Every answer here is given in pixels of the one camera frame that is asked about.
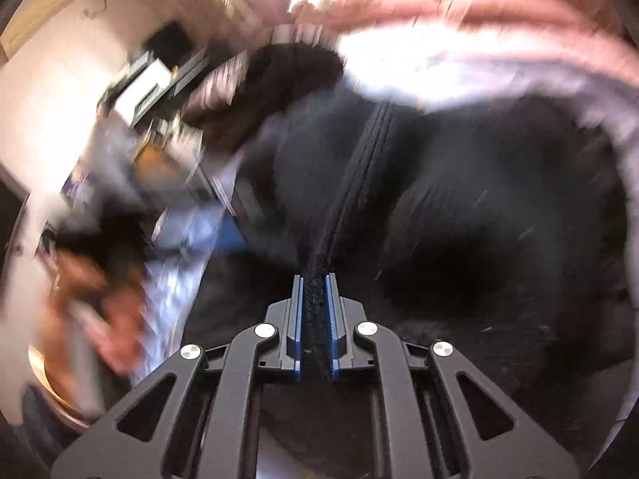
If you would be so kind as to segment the person's left hand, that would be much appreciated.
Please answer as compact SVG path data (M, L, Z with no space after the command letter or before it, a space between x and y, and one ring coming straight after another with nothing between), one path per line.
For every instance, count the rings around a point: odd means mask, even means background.
M141 363L145 329L145 268L130 265L110 281L87 255L56 251L56 273L38 325L38 347L53 392L75 407L79 372L71 356L70 326L80 324L107 369L127 378Z

